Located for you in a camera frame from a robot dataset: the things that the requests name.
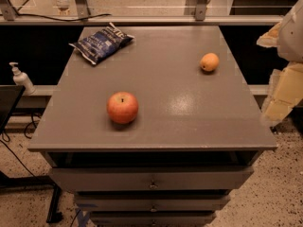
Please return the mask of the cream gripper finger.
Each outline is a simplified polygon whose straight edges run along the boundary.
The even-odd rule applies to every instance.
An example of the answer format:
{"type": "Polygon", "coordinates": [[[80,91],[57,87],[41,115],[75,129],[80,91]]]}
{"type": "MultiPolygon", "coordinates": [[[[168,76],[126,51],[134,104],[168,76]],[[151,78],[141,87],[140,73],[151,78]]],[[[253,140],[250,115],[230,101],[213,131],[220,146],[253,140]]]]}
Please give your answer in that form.
{"type": "Polygon", "coordinates": [[[303,100],[303,64],[289,62],[270,76],[267,97],[261,106],[264,124],[278,124],[303,100]]]}
{"type": "Polygon", "coordinates": [[[280,29],[281,23],[277,23],[272,28],[270,28],[266,33],[261,35],[257,39],[257,45],[270,48],[270,47],[277,47],[277,39],[278,39],[278,32],[280,29]]]}

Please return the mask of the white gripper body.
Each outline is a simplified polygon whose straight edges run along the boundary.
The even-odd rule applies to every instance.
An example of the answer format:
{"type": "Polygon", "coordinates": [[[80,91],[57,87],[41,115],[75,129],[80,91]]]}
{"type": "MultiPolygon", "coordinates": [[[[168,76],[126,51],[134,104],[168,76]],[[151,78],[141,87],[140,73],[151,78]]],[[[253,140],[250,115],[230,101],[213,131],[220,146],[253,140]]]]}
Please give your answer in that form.
{"type": "Polygon", "coordinates": [[[277,54],[287,61],[303,62],[303,0],[298,0],[281,21],[277,54]]]}

